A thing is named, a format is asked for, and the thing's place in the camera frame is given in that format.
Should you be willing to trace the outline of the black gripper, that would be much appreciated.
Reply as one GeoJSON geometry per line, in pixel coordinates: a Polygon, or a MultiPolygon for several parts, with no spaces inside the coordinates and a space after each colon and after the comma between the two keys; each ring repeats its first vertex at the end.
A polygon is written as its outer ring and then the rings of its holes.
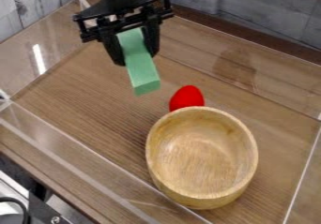
{"type": "Polygon", "coordinates": [[[160,23],[172,17],[171,0],[100,0],[73,15],[84,42],[103,41],[115,65],[124,66],[118,33],[142,27],[144,44],[151,56],[159,52],[160,23]]]}

